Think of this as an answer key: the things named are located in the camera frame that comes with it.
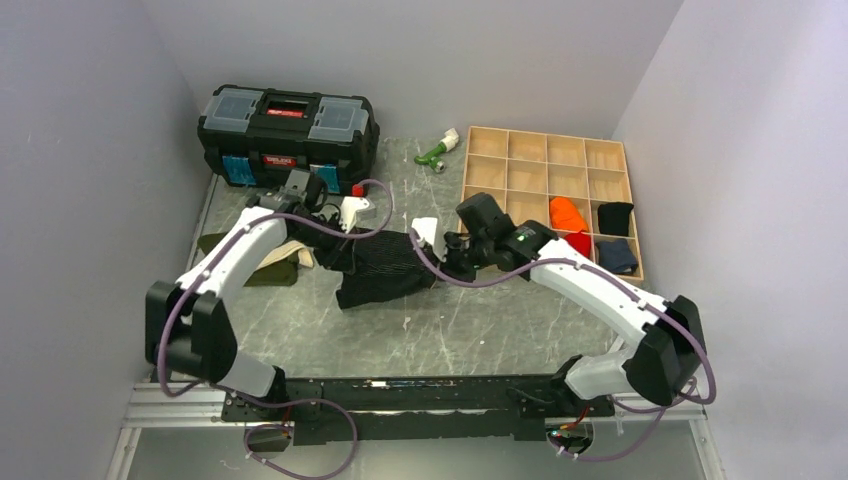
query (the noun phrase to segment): olive green cloth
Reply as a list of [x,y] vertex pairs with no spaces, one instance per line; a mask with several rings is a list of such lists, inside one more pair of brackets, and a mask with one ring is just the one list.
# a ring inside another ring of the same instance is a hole
[[[226,233],[210,233],[197,239],[197,248],[204,255],[209,255]],[[297,283],[297,252],[279,262],[262,267],[245,282],[245,287],[290,287]]]

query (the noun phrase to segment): black toolbox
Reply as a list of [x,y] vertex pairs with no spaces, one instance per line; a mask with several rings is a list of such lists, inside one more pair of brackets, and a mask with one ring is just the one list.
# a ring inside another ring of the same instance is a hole
[[351,195],[371,174],[380,126],[364,97],[223,85],[197,136],[206,163],[230,185],[275,188],[298,168],[323,178],[330,193]]

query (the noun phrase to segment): toolbox lid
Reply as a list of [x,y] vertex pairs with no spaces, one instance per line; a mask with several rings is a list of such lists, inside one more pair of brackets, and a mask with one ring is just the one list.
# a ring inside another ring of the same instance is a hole
[[362,108],[362,100],[354,98],[323,97],[318,104],[318,113],[312,128],[310,140],[328,140],[331,142],[353,141],[353,132],[365,133],[368,124],[368,111]]
[[250,123],[250,116],[256,111],[256,104],[264,92],[241,88],[224,88],[213,96],[203,115],[206,121],[203,128],[244,133]]

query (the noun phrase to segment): green spray nozzle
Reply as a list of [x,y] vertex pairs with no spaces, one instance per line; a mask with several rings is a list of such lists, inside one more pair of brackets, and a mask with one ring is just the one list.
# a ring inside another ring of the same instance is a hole
[[453,150],[457,143],[459,143],[459,134],[456,133],[456,129],[452,128],[445,132],[445,138],[439,142],[436,148],[424,155],[415,157],[415,163],[418,165],[428,165],[434,172],[442,173],[445,171],[445,162],[439,158],[439,155]]

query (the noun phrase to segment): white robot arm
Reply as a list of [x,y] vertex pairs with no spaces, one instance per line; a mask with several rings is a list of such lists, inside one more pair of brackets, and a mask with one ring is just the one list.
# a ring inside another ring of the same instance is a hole
[[[165,348],[161,353],[175,371],[266,401],[287,399],[282,369],[238,351],[225,305],[231,304],[265,256],[293,234],[293,224],[287,225],[283,219],[259,219],[295,211],[302,205],[314,206],[312,179],[309,172],[293,172],[284,189],[260,196],[246,208],[235,227],[204,261],[175,283],[157,282],[151,287],[146,300],[148,361],[156,364],[162,358],[160,349]],[[657,405],[672,403],[700,363],[690,343],[668,328],[656,312],[684,325],[703,345],[700,318],[691,301],[678,297],[668,302],[625,283],[538,222],[528,221],[516,227],[486,194],[466,200],[457,212],[468,229],[467,235],[445,234],[435,218],[412,222],[419,259],[436,276],[456,283],[456,278],[473,279],[476,270],[486,265],[495,264],[507,272],[523,268],[522,277],[576,301],[627,343],[618,352],[576,356],[565,362],[551,380],[551,388],[558,391],[560,401],[575,407],[599,396],[635,391]],[[335,230],[349,231],[357,219],[368,213],[373,213],[373,207],[367,200],[346,198]],[[307,236],[294,238],[309,246],[324,240],[310,236],[314,230],[309,227],[300,227],[298,232]],[[428,256],[420,246],[427,247]],[[217,257],[217,263],[210,268],[210,259]],[[549,259],[565,259],[571,265],[548,263]],[[184,320],[175,325],[170,337],[163,335],[166,318],[173,316],[178,299],[185,298],[188,291],[194,293],[191,305],[183,306],[179,312]],[[168,337],[164,345],[163,337]]]

